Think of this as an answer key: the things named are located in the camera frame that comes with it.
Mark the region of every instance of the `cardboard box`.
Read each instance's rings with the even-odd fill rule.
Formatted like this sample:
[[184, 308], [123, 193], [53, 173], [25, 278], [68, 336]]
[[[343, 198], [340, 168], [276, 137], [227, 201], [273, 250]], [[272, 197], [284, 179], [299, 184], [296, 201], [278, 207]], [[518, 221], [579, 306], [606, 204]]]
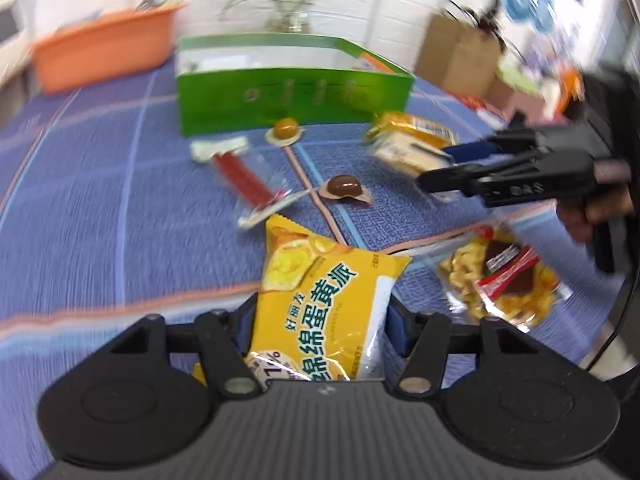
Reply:
[[414, 76], [357, 44], [311, 34], [182, 38], [176, 54], [185, 136], [300, 124], [364, 123], [404, 110]]
[[454, 95], [483, 98], [494, 81], [500, 44], [468, 23], [434, 14], [415, 73]]

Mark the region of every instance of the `candy wrapper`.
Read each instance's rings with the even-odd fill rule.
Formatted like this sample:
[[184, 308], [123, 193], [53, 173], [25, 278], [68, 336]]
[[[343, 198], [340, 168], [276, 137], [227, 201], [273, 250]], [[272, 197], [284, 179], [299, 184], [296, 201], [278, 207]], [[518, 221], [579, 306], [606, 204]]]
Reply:
[[210, 160], [238, 194], [234, 208], [236, 223], [250, 229], [272, 214], [305, 196], [310, 190], [293, 192], [287, 180], [275, 171], [245, 142], [229, 139], [219, 143], [200, 143], [191, 151], [194, 160]]
[[426, 255], [449, 291], [452, 310], [466, 310], [473, 319], [497, 316], [526, 332], [570, 294], [536, 251], [502, 225], [437, 242]]
[[246, 362], [256, 378], [382, 377], [391, 289], [410, 258], [336, 243], [274, 215]]

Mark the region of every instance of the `green cardboard box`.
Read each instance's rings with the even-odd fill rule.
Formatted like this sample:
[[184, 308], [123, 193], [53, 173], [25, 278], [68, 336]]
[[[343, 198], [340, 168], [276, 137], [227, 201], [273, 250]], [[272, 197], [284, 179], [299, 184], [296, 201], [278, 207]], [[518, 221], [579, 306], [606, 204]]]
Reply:
[[300, 124], [361, 123], [404, 110], [414, 77], [351, 41], [310, 34], [193, 36], [178, 44], [185, 136]]

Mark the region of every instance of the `brown candy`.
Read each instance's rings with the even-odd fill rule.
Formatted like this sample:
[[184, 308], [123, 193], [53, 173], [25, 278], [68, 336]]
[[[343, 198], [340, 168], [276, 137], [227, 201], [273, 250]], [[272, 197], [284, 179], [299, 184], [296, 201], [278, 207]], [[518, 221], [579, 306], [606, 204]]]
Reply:
[[290, 146], [301, 136], [304, 128], [292, 117], [279, 120], [264, 134], [264, 139], [274, 146]]
[[326, 190], [335, 196], [355, 197], [362, 194], [362, 184], [353, 175], [338, 175], [327, 181]]
[[373, 202], [370, 190], [364, 187], [357, 177], [349, 174], [337, 175], [330, 178], [322, 184], [319, 193], [322, 197], [330, 200], [355, 198], [369, 205]]

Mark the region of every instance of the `snack package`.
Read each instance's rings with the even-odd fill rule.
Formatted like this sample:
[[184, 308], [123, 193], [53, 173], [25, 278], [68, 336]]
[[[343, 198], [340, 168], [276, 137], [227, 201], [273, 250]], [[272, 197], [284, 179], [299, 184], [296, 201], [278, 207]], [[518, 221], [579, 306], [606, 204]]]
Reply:
[[560, 299], [555, 271], [507, 227], [474, 229], [437, 242], [427, 254], [453, 293], [452, 310], [466, 310], [475, 319], [497, 316], [526, 332]]
[[408, 134], [439, 150], [459, 142], [458, 136], [446, 126], [404, 112], [384, 112], [364, 135], [364, 141], [373, 142], [392, 132]]
[[402, 132], [379, 136], [369, 153], [411, 178], [421, 173], [452, 166], [453, 158], [426, 142]]
[[382, 376], [391, 289], [411, 258], [340, 245], [283, 216], [266, 222], [267, 257], [246, 357], [272, 379]]

